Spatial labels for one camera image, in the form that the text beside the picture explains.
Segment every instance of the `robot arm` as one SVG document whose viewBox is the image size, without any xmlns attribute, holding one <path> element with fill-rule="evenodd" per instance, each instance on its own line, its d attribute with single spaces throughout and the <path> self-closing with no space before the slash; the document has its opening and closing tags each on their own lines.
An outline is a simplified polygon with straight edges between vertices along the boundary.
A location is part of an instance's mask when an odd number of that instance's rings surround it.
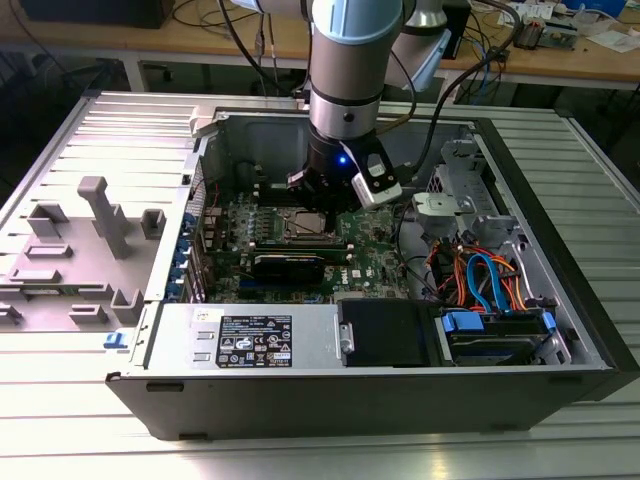
<svg viewBox="0 0 640 480">
<path fill-rule="evenodd" d="M 314 23 L 309 148 L 292 194 L 328 216 L 375 208 L 402 188 L 376 134 L 385 83 L 424 90 L 449 40 L 442 0 L 232 0 Z M 409 75 L 408 81 L 398 62 Z"/>
</svg>

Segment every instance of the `electronic circuit board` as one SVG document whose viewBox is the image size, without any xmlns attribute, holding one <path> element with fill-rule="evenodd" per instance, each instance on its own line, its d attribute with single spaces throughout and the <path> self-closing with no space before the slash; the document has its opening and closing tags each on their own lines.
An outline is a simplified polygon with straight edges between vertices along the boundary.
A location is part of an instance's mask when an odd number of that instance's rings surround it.
<svg viewBox="0 0 640 480">
<path fill-rule="evenodd" d="M 302 208 L 260 207 L 248 195 L 220 205 L 221 230 L 213 258 L 211 303 L 332 303 L 342 298 L 407 298 L 406 273 L 390 242 L 391 207 L 345 213 L 335 232 L 323 232 L 323 217 Z M 319 284 L 269 285 L 252 282 L 260 253 L 314 256 L 326 260 Z"/>
</svg>

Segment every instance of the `wooden desk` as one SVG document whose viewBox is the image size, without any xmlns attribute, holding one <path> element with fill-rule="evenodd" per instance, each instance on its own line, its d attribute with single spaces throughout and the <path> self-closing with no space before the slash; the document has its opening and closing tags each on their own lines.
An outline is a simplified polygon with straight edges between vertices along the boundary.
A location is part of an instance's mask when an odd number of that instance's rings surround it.
<svg viewBox="0 0 640 480">
<path fill-rule="evenodd" d="M 169 20 L 159 30 L 128 27 L 74 25 L 31 22 L 20 10 L 25 25 L 52 53 L 69 56 L 117 58 L 127 70 L 134 91 L 145 91 L 141 71 L 142 61 L 185 62 L 201 64 L 246 65 L 233 41 L 201 28 L 181 25 Z M 230 16 L 239 17 L 245 11 L 237 9 Z M 481 17 L 483 31 L 493 37 L 495 44 L 507 35 L 508 29 L 495 25 L 497 13 Z M 195 6 L 180 12 L 180 18 L 197 22 Z M 208 17 L 222 21 L 221 15 Z M 640 22 L 640 13 L 625 10 L 622 20 Z M 251 50 L 258 17 L 250 17 L 235 24 L 247 48 Z M 306 68 L 308 49 L 307 30 L 303 22 L 274 17 L 276 53 L 284 68 Z M 618 25 L 625 30 L 628 26 Z M 8 0 L 0 0 L 0 43 L 7 51 L 39 52 L 13 18 Z M 511 55 L 503 74 L 503 81 L 590 88 L 633 89 L 640 82 L 640 49 L 620 54 L 584 38 L 579 39 L 575 51 L 538 49 L 535 51 L 510 48 Z M 437 76 L 453 79 L 459 71 L 476 62 L 471 44 L 463 42 L 456 60 L 443 60 Z"/>
</svg>

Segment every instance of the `workbench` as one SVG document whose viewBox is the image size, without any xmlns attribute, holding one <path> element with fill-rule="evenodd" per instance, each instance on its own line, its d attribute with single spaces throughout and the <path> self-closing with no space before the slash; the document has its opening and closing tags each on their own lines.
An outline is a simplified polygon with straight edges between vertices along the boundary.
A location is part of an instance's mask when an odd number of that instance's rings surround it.
<svg viewBox="0 0 640 480">
<path fill-rule="evenodd" d="M 0 0 L 0 49 L 42 53 L 13 18 L 8 1 Z M 239 18 L 246 13 L 242 9 L 236 9 L 230 15 Z M 146 30 L 31 22 L 22 10 L 19 15 L 31 33 L 54 55 L 113 58 L 122 61 L 132 91 L 148 91 L 142 69 L 144 61 L 204 65 L 247 64 L 232 40 L 201 28 L 181 25 L 173 19 L 169 19 L 159 30 Z M 198 23 L 194 4 L 182 9 L 180 18 Z M 495 44 L 507 35 L 507 28 L 492 27 L 496 24 L 497 12 L 479 14 L 479 18 L 483 30 L 495 40 Z M 210 22 L 216 19 L 221 21 L 221 15 L 208 17 Z M 625 9 L 621 20 L 640 23 L 640 13 Z M 471 19 L 470 22 L 470 26 L 475 26 Z M 235 27 L 251 50 L 258 28 L 258 17 L 241 20 Z M 308 53 L 305 24 L 298 20 L 274 17 L 274 28 L 279 66 L 305 69 Z M 628 25 L 618 25 L 616 28 L 624 31 L 628 29 Z M 529 51 L 513 47 L 510 50 L 506 71 L 502 75 L 503 82 L 631 90 L 640 81 L 640 49 L 620 54 L 580 38 L 574 51 L 543 48 Z M 452 81 L 476 61 L 472 45 L 463 42 L 457 58 L 443 60 L 436 76 Z"/>
<path fill-rule="evenodd" d="M 239 97 L 225 97 L 233 103 Z M 82 98 L 0 210 L 0 275 L 30 233 L 37 201 L 91 216 L 72 199 L 104 175 L 128 216 L 167 208 L 193 150 L 203 95 L 104 92 Z M 250 99 L 296 109 L 292 99 Z M 398 112 L 405 104 L 390 104 Z M 552 110 L 448 106 L 492 120 L 627 345 L 640 360 L 640 196 L 582 128 Z M 417 114 L 432 115 L 420 105 Z M 0 333 L 3 478 L 514 479 L 640 474 L 640 382 L 603 402 L 562 409 L 528 432 L 163 442 L 104 385 L 128 355 L 106 333 Z M 434 412 L 422 412 L 425 415 Z"/>
</svg>

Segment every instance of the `warning label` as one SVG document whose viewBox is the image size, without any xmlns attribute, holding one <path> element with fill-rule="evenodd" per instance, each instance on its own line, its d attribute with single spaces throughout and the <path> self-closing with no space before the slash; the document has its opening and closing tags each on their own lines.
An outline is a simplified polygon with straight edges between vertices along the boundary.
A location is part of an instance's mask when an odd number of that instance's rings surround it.
<svg viewBox="0 0 640 480">
<path fill-rule="evenodd" d="M 290 367 L 292 337 L 288 315 L 222 317 L 216 363 L 220 368 Z"/>
</svg>

